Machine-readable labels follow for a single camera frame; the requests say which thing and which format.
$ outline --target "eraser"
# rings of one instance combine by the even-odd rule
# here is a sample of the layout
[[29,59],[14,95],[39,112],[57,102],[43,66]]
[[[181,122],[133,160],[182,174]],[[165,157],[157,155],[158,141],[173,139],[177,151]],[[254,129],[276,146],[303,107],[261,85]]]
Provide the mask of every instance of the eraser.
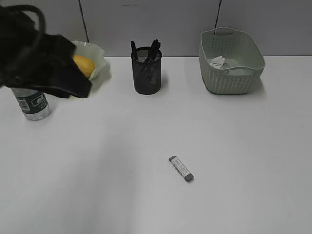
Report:
[[169,161],[187,182],[190,182],[192,179],[194,179],[192,173],[190,173],[190,171],[186,168],[186,166],[184,166],[184,164],[180,161],[180,159],[178,159],[177,156],[169,158]]

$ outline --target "woven basket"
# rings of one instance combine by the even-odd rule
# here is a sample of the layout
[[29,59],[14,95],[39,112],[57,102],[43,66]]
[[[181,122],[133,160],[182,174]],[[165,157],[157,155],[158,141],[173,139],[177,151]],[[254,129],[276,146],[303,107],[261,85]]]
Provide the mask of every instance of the woven basket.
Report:
[[[221,69],[210,65],[223,56]],[[216,28],[201,34],[200,69],[206,88],[216,94],[245,94],[260,79],[264,58],[255,41],[245,32]]]

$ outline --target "green label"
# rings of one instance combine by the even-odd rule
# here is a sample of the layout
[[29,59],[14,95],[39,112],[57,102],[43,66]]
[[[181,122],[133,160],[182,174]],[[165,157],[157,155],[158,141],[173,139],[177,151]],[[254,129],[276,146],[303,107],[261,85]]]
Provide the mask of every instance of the green label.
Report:
[[27,97],[16,97],[19,106],[26,114],[35,114],[47,107],[48,102],[43,92],[38,91]]

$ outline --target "water bottle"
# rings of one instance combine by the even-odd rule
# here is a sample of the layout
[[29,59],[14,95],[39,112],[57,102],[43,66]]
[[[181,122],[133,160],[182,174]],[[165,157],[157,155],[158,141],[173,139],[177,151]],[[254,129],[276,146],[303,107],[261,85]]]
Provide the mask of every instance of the water bottle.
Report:
[[51,110],[42,91],[32,89],[12,88],[24,115],[32,121],[44,119],[49,116]]

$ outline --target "black mesh pen holder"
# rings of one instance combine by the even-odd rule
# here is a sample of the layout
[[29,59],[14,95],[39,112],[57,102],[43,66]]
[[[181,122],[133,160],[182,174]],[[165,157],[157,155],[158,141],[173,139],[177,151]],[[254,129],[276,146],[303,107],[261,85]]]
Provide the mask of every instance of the black mesh pen holder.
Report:
[[149,47],[138,48],[138,60],[131,53],[133,84],[138,93],[145,95],[157,93],[161,88],[162,53],[158,50],[155,60],[147,63],[148,50]]

